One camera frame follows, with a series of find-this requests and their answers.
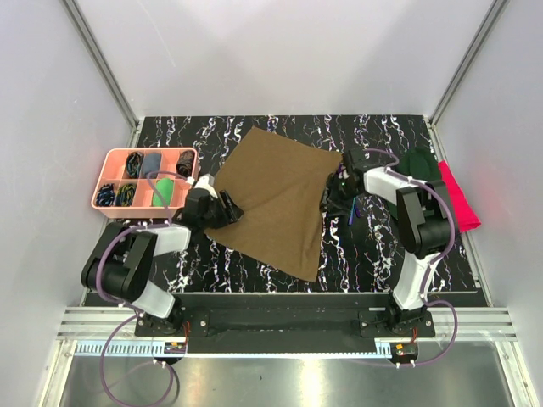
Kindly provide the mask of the brown fabric napkin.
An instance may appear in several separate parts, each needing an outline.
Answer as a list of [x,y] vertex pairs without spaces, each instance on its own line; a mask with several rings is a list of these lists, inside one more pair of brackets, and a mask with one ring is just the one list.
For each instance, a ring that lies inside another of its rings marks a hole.
[[215,177],[244,211],[207,229],[217,243],[304,281],[316,280],[322,242],[320,202],[341,154],[253,127]]

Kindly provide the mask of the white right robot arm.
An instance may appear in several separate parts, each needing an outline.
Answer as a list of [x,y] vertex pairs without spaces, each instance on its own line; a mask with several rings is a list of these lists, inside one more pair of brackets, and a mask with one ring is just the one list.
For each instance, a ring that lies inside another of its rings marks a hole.
[[395,309],[385,315],[390,333],[404,336],[416,325],[414,310],[428,306],[435,268],[451,250],[457,231],[442,181],[425,182],[395,171],[399,163],[374,164],[363,148],[353,148],[321,167],[299,174],[266,165],[226,164],[217,183],[232,192],[244,215],[230,226],[208,229],[219,244],[307,281],[316,278],[322,215],[345,215],[363,193],[396,208],[400,242],[406,251],[393,289]]

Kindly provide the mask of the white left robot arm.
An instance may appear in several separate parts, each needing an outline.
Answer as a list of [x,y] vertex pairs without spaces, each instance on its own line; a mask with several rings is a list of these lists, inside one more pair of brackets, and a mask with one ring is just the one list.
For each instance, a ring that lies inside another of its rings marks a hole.
[[184,205],[168,214],[171,218],[163,224],[108,224],[82,269],[81,284],[103,300],[152,316],[154,326],[172,336],[182,329],[182,302],[150,280],[154,258],[186,251],[194,235],[230,226],[244,211],[227,191],[215,190],[213,176],[204,175]]

